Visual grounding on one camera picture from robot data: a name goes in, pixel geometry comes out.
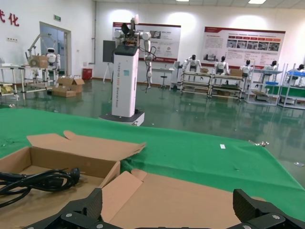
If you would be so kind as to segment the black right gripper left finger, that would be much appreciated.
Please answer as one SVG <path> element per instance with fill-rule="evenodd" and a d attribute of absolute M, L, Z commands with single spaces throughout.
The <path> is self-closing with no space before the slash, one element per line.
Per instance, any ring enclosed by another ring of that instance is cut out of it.
<path fill-rule="evenodd" d="M 95 229 L 103 222 L 102 189 L 86 198 L 70 201 L 58 213 L 26 226 L 26 229 Z"/>

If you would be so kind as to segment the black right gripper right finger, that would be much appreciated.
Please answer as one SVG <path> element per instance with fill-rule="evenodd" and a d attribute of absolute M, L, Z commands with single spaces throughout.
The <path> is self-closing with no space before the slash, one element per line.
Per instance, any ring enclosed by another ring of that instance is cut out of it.
<path fill-rule="evenodd" d="M 270 202 L 251 198 L 242 189 L 233 191 L 233 209 L 240 224 L 231 229 L 303 229 L 305 223 L 295 219 Z"/>

